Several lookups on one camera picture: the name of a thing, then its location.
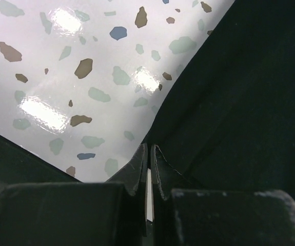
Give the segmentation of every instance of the blue spot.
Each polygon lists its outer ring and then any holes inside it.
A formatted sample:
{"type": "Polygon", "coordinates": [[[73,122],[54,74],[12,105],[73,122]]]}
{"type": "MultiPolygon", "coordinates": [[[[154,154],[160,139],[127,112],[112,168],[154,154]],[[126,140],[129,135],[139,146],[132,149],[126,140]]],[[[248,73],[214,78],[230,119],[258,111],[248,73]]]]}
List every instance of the blue spot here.
{"type": "Polygon", "coordinates": [[[96,154],[94,153],[80,153],[77,155],[79,160],[87,160],[89,158],[94,158],[96,154]]]}
{"type": "Polygon", "coordinates": [[[127,29],[124,27],[114,27],[110,32],[110,35],[114,39],[119,40],[127,36],[127,29]]]}

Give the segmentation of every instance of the black fabric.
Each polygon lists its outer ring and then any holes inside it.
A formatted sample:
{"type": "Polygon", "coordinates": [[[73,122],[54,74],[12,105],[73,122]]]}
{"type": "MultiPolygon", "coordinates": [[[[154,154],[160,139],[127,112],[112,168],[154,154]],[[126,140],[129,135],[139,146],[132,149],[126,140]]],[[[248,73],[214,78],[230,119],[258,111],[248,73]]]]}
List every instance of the black fabric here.
{"type": "Polygon", "coordinates": [[[295,0],[236,0],[145,139],[205,188],[295,199],[295,0]]]}

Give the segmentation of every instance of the light green spot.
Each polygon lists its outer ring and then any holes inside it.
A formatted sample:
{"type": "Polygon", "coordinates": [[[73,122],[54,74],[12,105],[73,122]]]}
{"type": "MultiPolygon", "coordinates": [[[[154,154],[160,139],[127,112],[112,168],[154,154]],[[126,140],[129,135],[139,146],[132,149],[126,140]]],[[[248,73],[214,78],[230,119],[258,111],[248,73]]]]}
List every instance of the light green spot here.
{"type": "Polygon", "coordinates": [[[133,141],[135,139],[135,137],[133,136],[133,134],[131,132],[125,131],[124,132],[126,139],[133,141]]]}
{"type": "Polygon", "coordinates": [[[105,94],[103,91],[101,91],[95,87],[91,87],[89,89],[88,95],[90,98],[97,100],[97,101],[102,101],[104,103],[111,101],[110,95],[105,94]]]}
{"type": "Polygon", "coordinates": [[[147,105],[148,100],[146,98],[140,97],[138,98],[135,103],[134,103],[134,107],[140,107],[140,106],[145,106],[147,105]]]}
{"type": "Polygon", "coordinates": [[[177,76],[181,75],[183,71],[184,71],[184,65],[180,64],[176,69],[177,76]]]}
{"type": "Polygon", "coordinates": [[[204,21],[202,19],[198,21],[198,28],[200,31],[204,30],[204,21]]]}
{"type": "Polygon", "coordinates": [[[117,160],[111,158],[108,159],[105,162],[104,170],[107,176],[112,177],[119,170],[119,164],[117,163],[117,160]]]}
{"type": "Polygon", "coordinates": [[[113,16],[116,15],[116,11],[112,11],[112,12],[104,12],[105,16],[113,16]]]}
{"type": "Polygon", "coordinates": [[[194,8],[198,3],[199,3],[198,0],[193,1],[193,3],[192,3],[192,8],[194,8]]]}
{"type": "Polygon", "coordinates": [[[136,51],[139,55],[143,54],[144,53],[144,49],[143,49],[143,46],[140,45],[140,44],[137,44],[136,45],[136,51]]]}
{"type": "Polygon", "coordinates": [[[137,85],[136,89],[135,89],[135,93],[137,93],[138,91],[140,91],[142,89],[141,85],[137,85]]]}
{"type": "Polygon", "coordinates": [[[65,46],[58,60],[62,60],[68,57],[71,54],[71,50],[72,50],[71,46],[65,46]]]}
{"type": "Polygon", "coordinates": [[[84,144],[84,146],[86,146],[86,148],[93,149],[105,143],[105,140],[98,137],[84,136],[81,139],[81,142],[84,144]]]}
{"type": "Polygon", "coordinates": [[[157,114],[158,111],[159,111],[159,108],[157,106],[152,106],[151,109],[152,109],[152,111],[153,111],[154,114],[157,114]]]}
{"type": "Polygon", "coordinates": [[[31,123],[25,118],[23,118],[23,119],[15,119],[13,121],[13,127],[16,128],[16,129],[19,129],[19,130],[25,130],[30,126],[31,126],[31,123]]]}
{"type": "Polygon", "coordinates": [[[115,66],[113,68],[112,76],[114,83],[116,83],[117,85],[126,86],[130,82],[129,75],[118,66],[115,66]]]}
{"type": "Polygon", "coordinates": [[[24,15],[23,9],[19,9],[16,5],[5,0],[0,0],[0,13],[12,17],[24,15]]]}
{"type": "Polygon", "coordinates": [[[84,37],[79,36],[79,40],[80,40],[80,43],[81,43],[82,45],[85,45],[85,44],[86,44],[86,39],[85,39],[84,37]]]}
{"type": "Polygon", "coordinates": [[[88,14],[81,12],[79,10],[75,10],[74,12],[75,12],[76,17],[78,17],[79,20],[81,20],[82,22],[86,22],[86,21],[90,20],[90,17],[88,14]]]}
{"type": "Polygon", "coordinates": [[[54,153],[54,155],[58,155],[63,148],[64,141],[60,138],[56,138],[49,142],[50,151],[54,153]]]}
{"type": "Polygon", "coordinates": [[[156,61],[159,61],[161,59],[159,52],[156,50],[152,50],[152,58],[156,61]]]}
{"type": "Polygon", "coordinates": [[[45,32],[47,34],[50,34],[51,27],[53,26],[53,23],[47,19],[46,14],[44,12],[40,12],[40,19],[41,19],[43,26],[45,27],[45,32]]]}
{"type": "Polygon", "coordinates": [[[14,97],[18,104],[22,102],[22,100],[25,98],[26,94],[24,91],[15,91],[14,97]]]}
{"type": "Polygon", "coordinates": [[[180,37],[177,40],[174,40],[169,45],[169,49],[172,51],[172,54],[181,54],[189,50],[196,48],[196,42],[192,41],[190,37],[180,37]]]}

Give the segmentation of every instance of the terrazzo pattern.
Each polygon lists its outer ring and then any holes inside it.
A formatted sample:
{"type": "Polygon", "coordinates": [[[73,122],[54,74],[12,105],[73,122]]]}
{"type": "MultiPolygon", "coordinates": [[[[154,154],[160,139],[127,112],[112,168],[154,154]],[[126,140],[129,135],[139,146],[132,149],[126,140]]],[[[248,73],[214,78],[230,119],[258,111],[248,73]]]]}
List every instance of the terrazzo pattern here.
{"type": "Polygon", "coordinates": [[[107,180],[233,2],[0,0],[0,135],[107,180]]]}

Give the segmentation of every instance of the brown spot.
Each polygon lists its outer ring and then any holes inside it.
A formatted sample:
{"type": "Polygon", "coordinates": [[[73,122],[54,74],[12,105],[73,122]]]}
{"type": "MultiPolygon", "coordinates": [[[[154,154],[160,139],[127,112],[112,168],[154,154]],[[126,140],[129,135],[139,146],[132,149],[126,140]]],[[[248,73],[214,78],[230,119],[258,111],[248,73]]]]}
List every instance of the brown spot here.
{"type": "Polygon", "coordinates": [[[201,5],[202,5],[202,9],[204,10],[204,12],[210,13],[212,11],[211,7],[209,5],[207,5],[205,2],[201,2],[201,5]]]}
{"type": "Polygon", "coordinates": [[[144,7],[139,8],[139,12],[137,13],[135,25],[140,28],[147,24],[147,14],[145,12],[144,7]]]}
{"type": "Polygon", "coordinates": [[[75,127],[81,123],[91,123],[92,118],[87,117],[86,115],[75,115],[71,118],[70,125],[75,127]]]}
{"type": "Polygon", "coordinates": [[[79,66],[77,67],[74,74],[79,78],[86,77],[92,70],[92,59],[87,58],[80,61],[79,66]]]}
{"type": "Polygon", "coordinates": [[[70,167],[66,170],[66,173],[67,173],[68,175],[71,175],[72,177],[75,177],[75,167],[70,166],[70,167]]]}
{"type": "Polygon", "coordinates": [[[168,74],[168,73],[166,73],[166,72],[164,72],[164,73],[162,74],[162,76],[163,76],[163,78],[165,78],[166,80],[172,80],[171,75],[168,74]]]}
{"type": "Polygon", "coordinates": [[[172,18],[172,17],[167,18],[167,23],[173,24],[174,23],[174,18],[172,18]]]}
{"type": "Polygon", "coordinates": [[[17,80],[26,83],[28,81],[28,78],[25,77],[24,75],[22,75],[21,73],[17,73],[15,74],[15,77],[17,78],[17,80]]]}
{"type": "Polygon", "coordinates": [[[5,42],[0,42],[0,52],[4,58],[10,62],[19,62],[22,60],[22,54],[13,47],[6,45],[5,42]]]}

